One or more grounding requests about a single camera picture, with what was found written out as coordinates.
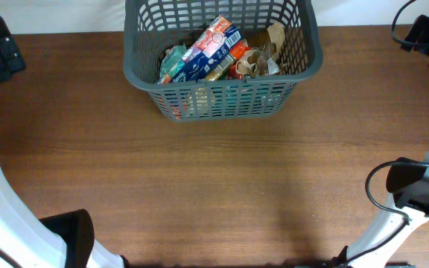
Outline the beige chocolate snack bag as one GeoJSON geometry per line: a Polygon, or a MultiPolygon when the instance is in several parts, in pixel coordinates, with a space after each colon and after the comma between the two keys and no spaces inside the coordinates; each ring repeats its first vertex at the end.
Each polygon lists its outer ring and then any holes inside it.
{"type": "Polygon", "coordinates": [[[278,75],[287,67],[280,60],[280,53],[286,40],[285,27],[275,22],[264,31],[247,39],[249,49],[237,60],[237,71],[251,78],[278,75]]]}

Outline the blue Kleenex tissue pack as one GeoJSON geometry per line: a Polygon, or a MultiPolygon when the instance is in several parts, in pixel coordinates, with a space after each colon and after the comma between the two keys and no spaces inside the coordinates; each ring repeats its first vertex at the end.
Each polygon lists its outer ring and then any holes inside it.
{"type": "Polygon", "coordinates": [[[173,78],[156,84],[180,83],[203,79],[229,51],[241,41],[241,32],[228,19],[218,16],[182,57],[185,65],[173,78]]]}

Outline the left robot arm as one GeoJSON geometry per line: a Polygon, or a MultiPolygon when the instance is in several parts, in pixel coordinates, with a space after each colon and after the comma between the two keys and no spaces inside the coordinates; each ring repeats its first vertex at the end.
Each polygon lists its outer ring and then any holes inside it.
{"type": "MultiPolygon", "coordinates": [[[[0,17],[0,83],[25,70],[25,61],[0,17]]],[[[128,267],[95,239],[89,212],[37,218],[11,188],[0,165],[0,267],[128,267]]]]}

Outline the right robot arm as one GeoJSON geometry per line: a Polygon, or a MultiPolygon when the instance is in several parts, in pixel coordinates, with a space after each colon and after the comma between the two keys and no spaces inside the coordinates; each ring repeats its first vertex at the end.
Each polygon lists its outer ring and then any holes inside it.
{"type": "Polygon", "coordinates": [[[429,221],[429,152],[424,162],[400,158],[375,167],[367,176],[369,200],[381,211],[369,228],[334,259],[337,267],[385,267],[396,250],[429,221]],[[369,183],[377,171],[389,168],[385,204],[371,195],[369,183]]]}

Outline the teal wet wipes pack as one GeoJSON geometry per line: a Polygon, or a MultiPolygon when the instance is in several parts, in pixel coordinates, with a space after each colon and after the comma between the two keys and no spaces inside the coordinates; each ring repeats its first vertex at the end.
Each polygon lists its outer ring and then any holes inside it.
{"type": "Polygon", "coordinates": [[[185,65],[182,57],[187,52],[185,45],[176,45],[166,51],[166,55],[160,66],[160,79],[167,80],[173,78],[174,75],[185,65]]]}

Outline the green Nescafe coffee bag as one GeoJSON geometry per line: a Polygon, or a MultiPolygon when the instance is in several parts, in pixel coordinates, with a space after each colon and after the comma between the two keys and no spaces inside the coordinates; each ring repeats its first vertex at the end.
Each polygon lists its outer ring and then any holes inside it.
{"type": "MultiPolygon", "coordinates": [[[[236,69],[236,65],[229,67],[228,71],[222,75],[222,80],[243,80],[250,77],[248,74],[240,73],[236,69]]],[[[226,93],[226,105],[233,106],[236,104],[238,98],[238,86],[229,86],[226,93]]]]}

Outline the orange pasta package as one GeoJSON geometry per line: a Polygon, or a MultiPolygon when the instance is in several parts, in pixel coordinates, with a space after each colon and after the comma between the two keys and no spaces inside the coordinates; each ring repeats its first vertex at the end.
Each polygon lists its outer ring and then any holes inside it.
{"type": "MultiPolygon", "coordinates": [[[[220,61],[220,63],[212,70],[210,71],[203,79],[199,79],[199,80],[192,80],[195,82],[213,82],[216,80],[221,79],[222,75],[225,74],[229,67],[234,65],[237,60],[239,60],[244,53],[249,49],[247,41],[245,39],[242,39],[240,42],[238,42],[230,51],[229,53],[220,61]]],[[[206,86],[199,86],[196,87],[194,89],[183,89],[180,92],[180,95],[182,97],[182,104],[178,105],[175,104],[174,105],[174,114],[175,114],[175,118],[177,119],[181,119],[182,117],[187,117],[187,118],[202,118],[202,117],[206,117],[208,115],[204,114],[204,115],[199,115],[197,112],[195,112],[194,114],[191,114],[190,112],[188,112],[186,110],[186,106],[185,106],[185,97],[187,96],[188,93],[194,92],[196,89],[199,88],[203,88],[206,86]]],[[[220,113],[220,109],[221,109],[221,103],[222,103],[222,92],[219,89],[209,89],[208,87],[206,87],[210,92],[214,93],[214,96],[217,98],[217,103],[212,107],[215,109],[216,113],[220,113]]]]}

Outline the beige paper pouch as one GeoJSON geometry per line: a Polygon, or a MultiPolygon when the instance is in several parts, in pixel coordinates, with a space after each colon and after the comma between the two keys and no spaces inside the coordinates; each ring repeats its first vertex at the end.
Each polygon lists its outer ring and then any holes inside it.
{"type": "Polygon", "coordinates": [[[196,89],[185,97],[186,110],[191,114],[195,112],[199,115],[207,114],[216,103],[217,98],[214,93],[210,92],[206,87],[196,89]]]}

